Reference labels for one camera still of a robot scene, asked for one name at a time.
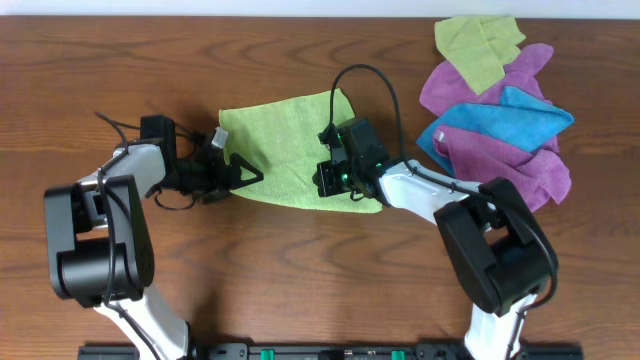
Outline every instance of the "blue cloth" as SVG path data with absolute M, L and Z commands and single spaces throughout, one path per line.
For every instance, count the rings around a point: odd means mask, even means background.
M 533 152 L 547 140 L 573 124 L 573 116 L 513 86 L 502 92 L 500 106 L 458 104 L 427 127 L 416 143 L 438 165 L 454 175 L 449 159 L 439 155 L 433 135 L 440 125 L 447 125 L 491 136 L 527 152 Z

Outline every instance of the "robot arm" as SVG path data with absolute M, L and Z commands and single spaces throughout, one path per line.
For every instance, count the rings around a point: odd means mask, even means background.
M 377 199 L 436 224 L 460 285 L 474 303 L 467 349 L 478 360 L 504 359 L 509 346 L 508 357 L 516 354 L 518 312 L 533 303 L 551 272 L 540 244 L 555 268 L 557 259 L 515 186 L 501 178 L 486 184 L 460 181 L 416 160 L 392 159 L 366 117 L 330 124 L 319 138 L 331 153 L 331 160 L 317 165 L 319 196 Z M 470 196 L 474 193 L 484 196 Z M 486 198 L 509 206 L 498 209 Z M 484 234 L 503 227 L 508 235 L 489 245 Z
M 141 119 L 140 140 L 118 147 L 115 162 L 102 176 L 115 238 L 114 292 L 104 296 L 109 274 L 107 238 L 78 241 L 76 235 L 108 228 L 98 171 L 69 186 L 45 193 L 49 273 L 54 291 L 114 321 L 140 352 L 140 359 L 180 359 L 189 350 L 189 329 L 152 286 L 154 257 L 140 199 L 162 189 L 180 191 L 202 202 L 223 199 L 229 190 L 262 180 L 262 173 L 237 154 L 225 165 L 227 134 L 192 134 L 193 156 L 179 159 L 175 124 L 161 115 Z M 243 167 L 256 176 L 240 178 Z

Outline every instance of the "green cloth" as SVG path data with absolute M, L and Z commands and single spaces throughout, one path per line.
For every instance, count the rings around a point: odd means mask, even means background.
M 504 77 L 525 39 L 515 18 L 501 16 L 457 16 L 437 22 L 435 34 L 438 50 L 476 95 Z
M 264 173 L 264 180 L 232 190 L 256 201 L 301 209 L 374 213 L 382 205 L 373 199 L 354 202 L 349 194 L 321 198 L 312 177 L 319 162 L 331 158 L 318 140 L 329 122 L 329 94 L 301 96 L 267 105 L 220 110 L 220 126 L 229 132 L 225 161 L 238 153 Z M 334 98 L 334 122 L 354 117 L 340 89 Z

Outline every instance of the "purple cloth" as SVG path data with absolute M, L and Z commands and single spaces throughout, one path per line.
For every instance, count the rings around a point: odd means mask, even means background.
M 476 95 L 460 73 L 449 61 L 438 65 L 420 94 L 420 103 L 440 116 L 452 106 L 460 103 L 500 105 L 502 89 L 515 86 L 540 100 L 551 103 L 542 96 L 538 82 L 533 77 L 553 55 L 553 47 L 533 44 L 522 49 L 518 57 L 504 66 L 505 76 L 480 95 Z
M 530 154 L 486 135 L 441 125 L 436 128 L 433 145 L 449 158 L 460 180 L 511 180 L 531 211 L 550 198 L 559 204 L 571 188 L 569 169 L 558 157 L 556 137 Z

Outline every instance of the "wire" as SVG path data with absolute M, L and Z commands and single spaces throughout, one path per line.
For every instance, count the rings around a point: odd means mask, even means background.
M 165 209 L 165 210 L 171 210 L 171 211 L 189 210 L 196 204 L 196 201 L 197 201 L 197 199 L 195 197 L 193 197 L 191 199 L 191 203 L 189 205 L 187 205 L 185 207 L 181 207 L 181 208 L 174 208 L 174 207 L 171 207 L 171 206 L 163 205 L 160 202 L 160 200 L 158 200 L 158 196 L 160 196 L 160 194 L 162 194 L 162 189 L 158 190 L 156 195 L 153 197 L 153 201 L 155 201 L 156 205 L 158 205 L 159 208 Z
M 534 231 L 531 228 L 531 226 L 529 226 L 529 224 L 527 224 L 526 222 L 523 221 L 522 224 L 524 224 L 524 226 L 529 230 L 529 232 L 531 232 L 533 237 L 536 239 L 536 242 L 538 243 L 538 246 L 542 250 L 542 253 L 544 254 L 545 258 L 547 259 L 547 262 L 551 266 L 551 285 L 550 285 L 549 291 L 547 292 L 547 294 L 542 299 L 540 299 L 539 301 L 537 301 L 537 302 L 535 302 L 533 304 L 521 307 L 520 310 L 518 310 L 518 312 L 516 313 L 517 320 L 516 320 L 516 324 L 515 324 L 515 326 L 513 328 L 513 332 L 511 333 L 511 339 L 509 340 L 509 344 L 507 344 L 507 354 L 505 356 L 505 360 L 511 359 L 511 352 L 513 351 L 513 347 L 514 347 L 514 345 L 516 343 L 516 340 L 518 340 L 518 334 L 520 333 L 520 327 L 522 326 L 522 322 L 524 321 L 524 318 L 527 316 L 526 312 L 529 311 L 529 310 L 533 310 L 533 309 L 539 308 L 540 306 L 548 303 L 553 298 L 553 296 L 556 293 L 556 289 L 558 288 L 558 273 L 555 270 L 555 267 L 553 266 L 553 261 L 551 260 L 551 254 L 549 254 L 549 251 L 547 250 L 547 247 L 544 246 L 544 244 L 542 243 L 542 240 L 538 236 L 538 233 L 536 231 Z
M 100 117 L 101 119 L 105 120 L 104 118 L 106 117 L 106 115 L 100 113 L 98 115 L 98 117 Z M 125 124 L 125 123 L 122 123 L 122 122 L 119 122 L 119 121 L 114 121 L 114 120 L 111 120 L 111 119 L 109 119 L 109 120 L 111 121 L 111 123 L 113 123 L 113 124 L 115 124 L 115 125 L 117 125 L 119 127 L 123 127 L 123 128 L 127 128 L 127 129 L 133 129 L 133 130 L 140 130 L 139 126 Z M 182 134 L 182 133 L 176 132 L 176 136 L 183 137 L 183 138 L 189 140 L 191 142 L 191 144 L 193 144 L 193 148 L 191 149 L 191 152 L 188 155 L 179 158 L 180 160 L 188 159 L 188 158 L 192 157 L 193 154 L 195 154 L 196 151 L 198 150 L 198 144 L 196 143 L 196 141 L 194 139 L 193 131 L 187 129 L 187 127 L 182 125 L 182 124 L 178 124 L 176 122 L 174 122 L 174 124 L 178 129 L 180 129 L 180 130 L 182 130 L 182 131 L 184 131 L 186 133 L 186 134 Z M 135 141 L 135 142 L 131 142 L 130 145 L 139 145 L 139 144 L 144 144 L 144 143 L 145 143 L 145 140 L 138 140 L 138 141 Z
M 96 115 L 100 119 L 106 121 L 118 132 L 118 134 L 122 138 L 122 144 L 124 145 L 124 151 L 122 151 L 117 156 L 113 157 L 104 166 L 98 169 L 98 175 L 96 179 L 98 183 L 98 191 L 100 192 L 100 199 L 102 201 L 102 207 L 104 210 L 105 217 L 107 219 L 107 227 L 109 229 L 109 237 L 108 237 L 109 272 L 107 274 L 107 286 L 106 286 L 104 298 L 102 299 L 102 303 L 104 307 L 115 311 L 120 318 L 124 319 L 127 322 L 127 324 L 129 324 L 131 329 L 136 333 L 136 335 L 138 335 L 138 337 L 142 340 L 142 342 L 144 342 L 145 345 L 149 348 L 149 351 L 154 356 L 154 358 L 156 360 L 161 360 L 160 355 L 156 351 L 155 347 L 153 347 L 153 344 L 151 344 L 151 341 L 142 333 L 140 326 L 131 318 L 131 316 L 129 316 L 129 314 L 127 314 L 125 310 L 110 303 L 111 296 L 113 295 L 113 287 L 114 287 L 113 282 L 114 282 L 115 268 L 116 268 L 116 240 L 115 240 L 115 226 L 113 224 L 113 212 L 111 211 L 111 204 L 109 203 L 109 199 L 107 199 L 107 195 L 109 195 L 109 197 L 111 197 L 115 201 L 115 203 L 122 209 L 122 211 L 125 213 L 125 216 L 129 220 L 130 224 L 131 224 L 131 215 L 127 210 L 127 207 L 124 205 L 124 202 L 122 201 L 122 199 L 120 199 L 120 197 L 118 197 L 111 189 L 109 189 L 106 186 L 106 184 L 104 184 L 104 176 L 106 175 L 107 171 L 111 167 L 113 167 L 113 165 L 115 165 L 118 161 L 120 161 L 122 158 L 124 158 L 129 154 L 129 142 L 127 141 L 126 136 L 124 136 L 124 133 L 120 129 L 117 122 L 111 120 L 108 116 L 102 113 L 96 112 Z
M 152 145 L 157 145 L 157 140 L 158 139 L 162 139 L 162 138 L 149 138 L 149 139 L 134 139 L 129 141 L 129 146 L 134 146 L 134 145 L 145 145 L 145 144 L 152 144 Z M 191 144 L 193 145 L 191 148 L 191 151 L 189 151 L 189 154 L 183 156 L 183 157 L 179 157 L 178 160 L 186 160 L 191 158 L 197 151 L 198 151 L 198 144 L 196 144 L 194 141 L 191 141 Z M 117 144 L 115 147 L 116 148 L 121 148 L 124 145 L 122 143 Z
M 544 245 L 544 243 L 542 242 L 542 239 L 540 239 L 540 236 L 538 236 L 537 231 L 535 231 L 526 221 L 523 220 L 523 216 L 520 213 L 520 211 L 515 208 L 513 205 L 502 201 L 502 200 L 498 200 L 496 198 L 494 198 L 493 196 L 489 196 L 489 195 L 485 195 L 482 194 L 478 191 L 474 191 L 471 189 L 466 189 L 466 188 L 462 188 L 462 187 L 458 187 L 456 182 L 451 182 L 451 183 L 447 183 L 446 181 L 442 181 L 439 179 L 436 179 L 434 177 L 431 177 L 427 174 L 423 174 L 420 171 L 418 171 L 417 167 L 412 167 L 411 164 L 409 164 L 409 160 L 407 157 L 407 153 L 404 147 L 404 131 L 402 130 L 402 119 L 400 117 L 400 105 L 398 103 L 398 98 L 396 96 L 396 92 L 393 89 L 393 85 L 391 85 L 391 82 L 389 81 L 389 79 L 384 75 L 384 73 L 382 73 L 382 71 L 378 70 L 377 68 L 371 66 L 371 65 L 367 65 L 367 64 L 354 64 L 354 65 L 350 65 L 347 66 L 344 70 L 342 70 L 335 78 L 335 80 L 333 81 L 333 85 L 331 85 L 331 95 L 329 97 L 329 126 L 331 126 L 333 124 L 333 97 L 335 94 L 335 90 L 336 87 L 338 85 L 338 81 L 340 80 L 340 78 L 347 72 L 353 70 L 353 69 L 367 69 L 370 70 L 372 72 L 374 72 L 376 75 L 378 75 L 378 77 L 380 77 L 382 79 L 382 81 L 384 81 L 385 85 L 387 85 L 387 88 L 389 89 L 389 94 L 391 95 L 391 99 L 393 101 L 393 108 L 395 110 L 395 117 L 396 117 L 396 128 L 398 131 L 398 143 L 399 143 L 399 147 L 400 147 L 400 157 L 404 163 L 404 165 L 407 167 L 407 169 L 411 170 L 412 175 L 417 175 L 418 177 L 426 180 L 426 181 L 430 181 L 433 182 L 435 184 L 438 184 L 440 186 L 446 187 L 446 188 L 450 188 L 451 191 L 457 191 L 463 194 L 467 194 L 469 196 L 475 197 L 477 199 L 480 199 L 484 202 L 487 203 L 492 203 L 493 205 L 496 206 L 496 208 L 498 209 L 509 209 L 511 211 L 513 211 L 516 216 L 518 218 L 520 218 L 521 223 L 527 228 L 527 230 L 533 235 L 536 244 L 538 245 L 538 247 L 540 248 L 540 250 L 542 251 L 542 253 L 544 254 L 547 263 L 549 264 L 549 268 L 550 268 L 550 278 L 551 278 L 551 288 L 549 289 L 549 292 L 547 293 L 547 295 L 542 298 L 541 300 L 524 306 L 522 307 L 519 311 L 518 311 L 518 320 L 516 322 L 516 328 L 512 334 L 511 337 L 511 341 L 509 342 L 508 345 L 508 351 L 507 351 L 507 359 L 509 359 L 510 355 L 511 355 L 511 350 L 513 349 L 513 345 L 515 344 L 515 341 L 518 338 L 518 332 L 519 332 L 519 328 L 520 325 L 522 324 L 522 321 L 524 321 L 524 317 L 525 317 L 525 313 L 529 310 L 533 310 L 535 308 L 538 308 L 544 304 L 546 304 L 547 302 L 549 302 L 553 296 L 555 295 L 556 292 L 556 288 L 558 287 L 558 274 L 556 271 L 556 267 L 554 265 L 553 260 L 551 259 L 551 255 L 549 254 L 549 251 L 547 250 L 547 247 Z

